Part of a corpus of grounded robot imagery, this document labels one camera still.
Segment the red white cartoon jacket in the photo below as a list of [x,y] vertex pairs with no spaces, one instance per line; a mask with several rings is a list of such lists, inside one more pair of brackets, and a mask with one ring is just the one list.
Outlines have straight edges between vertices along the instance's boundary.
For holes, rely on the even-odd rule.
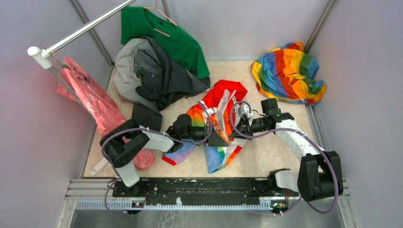
[[[205,146],[205,158],[208,173],[214,173],[237,156],[246,139],[230,139],[233,128],[230,123],[230,110],[235,102],[242,100],[248,93],[241,82],[230,80],[219,80],[213,88],[200,101],[203,106],[214,109],[213,127],[214,130],[229,143],[227,147]],[[202,116],[203,109],[199,104],[191,107],[186,114],[192,119],[192,127],[205,127],[206,122]],[[164,152],[162,160],[170,165],[177,165],[184,161],[196,145],[181,144],[182,148],[173,153]]]

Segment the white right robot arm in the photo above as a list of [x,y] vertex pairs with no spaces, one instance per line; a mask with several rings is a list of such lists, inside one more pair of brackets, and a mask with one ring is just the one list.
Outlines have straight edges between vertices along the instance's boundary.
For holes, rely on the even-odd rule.
[[269,173],[268,191],[274,196],[286,189],[298,192],[306,202],[338,197],[343,194],[341,161],[335,151],[318,146],[298,126],[290,113],[283,113],[274,98],[261,101],[263,115],[253,117],[246,102],[236,104],[236,121],[231,123],[237,136],[246,139],[260,138],[274,133],[293,152],[300,162],[297,172],[279,169]]

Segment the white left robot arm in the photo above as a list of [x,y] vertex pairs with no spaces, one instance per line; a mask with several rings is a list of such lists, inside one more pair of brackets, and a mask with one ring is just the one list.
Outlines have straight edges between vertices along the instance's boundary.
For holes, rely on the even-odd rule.
[[228,142],[215,132],[211,121],[204,126],[192,126],[188,114],[179,115],[166,132],[145,128],[130,119],[100,140],[102,154],[124,183],[124,191],[132,197],[143,189],[132,162],[135,156],[142,149],[172,153],[185,144],[224,147]]

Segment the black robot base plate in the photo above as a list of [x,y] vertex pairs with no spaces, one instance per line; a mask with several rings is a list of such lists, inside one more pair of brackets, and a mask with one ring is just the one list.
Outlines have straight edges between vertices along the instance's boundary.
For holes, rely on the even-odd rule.
[[145,198],[149,206],[168,206],[181,199],[185,206],[257,205],[265,197],[298,197],[291,190],[269,184],[267,178],[141,178],[128,188],[119,180],[113,197]]

